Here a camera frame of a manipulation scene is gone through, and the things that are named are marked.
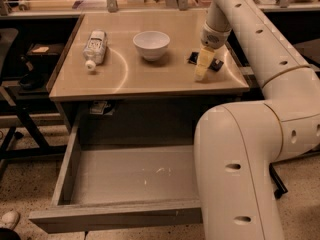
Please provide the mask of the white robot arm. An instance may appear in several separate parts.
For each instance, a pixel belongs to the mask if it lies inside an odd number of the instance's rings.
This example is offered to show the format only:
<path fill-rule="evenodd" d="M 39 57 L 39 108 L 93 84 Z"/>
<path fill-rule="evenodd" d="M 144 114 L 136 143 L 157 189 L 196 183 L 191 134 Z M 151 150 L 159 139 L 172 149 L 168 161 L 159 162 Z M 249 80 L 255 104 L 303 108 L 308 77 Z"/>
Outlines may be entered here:
<path fill-rule="evenodd" d="M 234 33 L 263 100 L 209 109 L 195 171 L 206 240 L 284 240 L 269 165 L 320 144 L 320 81 L 254 0 L 212 0 L 205 35 Z"/>

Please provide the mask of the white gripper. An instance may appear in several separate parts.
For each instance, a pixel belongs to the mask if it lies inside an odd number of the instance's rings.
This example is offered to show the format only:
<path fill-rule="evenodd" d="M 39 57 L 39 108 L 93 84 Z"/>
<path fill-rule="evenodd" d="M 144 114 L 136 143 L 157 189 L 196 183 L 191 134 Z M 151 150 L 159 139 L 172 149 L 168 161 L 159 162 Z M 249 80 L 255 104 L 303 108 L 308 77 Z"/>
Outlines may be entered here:
<path fill-rule="evenodd" d="M 218 26 L 210 26 L 208 22 L 204 23 L 200 37 L 201 43 L 208 47 L 203 47 L 198 54 L 194 73 L 196 81 L 204 80 L 206 72 L 214 59 L 214 49 L 222 47 L 230 33 L 231 26 L 229 23 Z"/>

